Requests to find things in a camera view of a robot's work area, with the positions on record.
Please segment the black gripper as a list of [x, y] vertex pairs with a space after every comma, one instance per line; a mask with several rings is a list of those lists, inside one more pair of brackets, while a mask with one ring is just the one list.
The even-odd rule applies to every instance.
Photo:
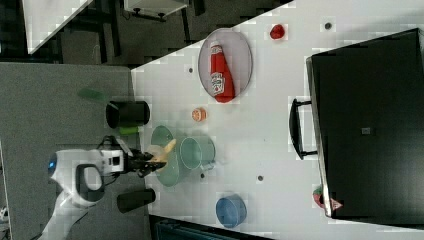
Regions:
[[164, 162], [149, 162], [154, 156], [148, 152], [133, 149], [132, 155], [124, 154], [124, 172], [137, 172], [140, 178], [166, 166]]

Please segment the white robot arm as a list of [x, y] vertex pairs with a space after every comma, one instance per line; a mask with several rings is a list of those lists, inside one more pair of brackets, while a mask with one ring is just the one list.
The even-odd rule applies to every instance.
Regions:
[[166, 166], [152, 158], [138, 150], [57, 151], [49, 160], [48, 173], [62, 191], [38, 240], [66, 240], [72, 226], [104, 197], [105, 177], [128, 172], [144, 177]]

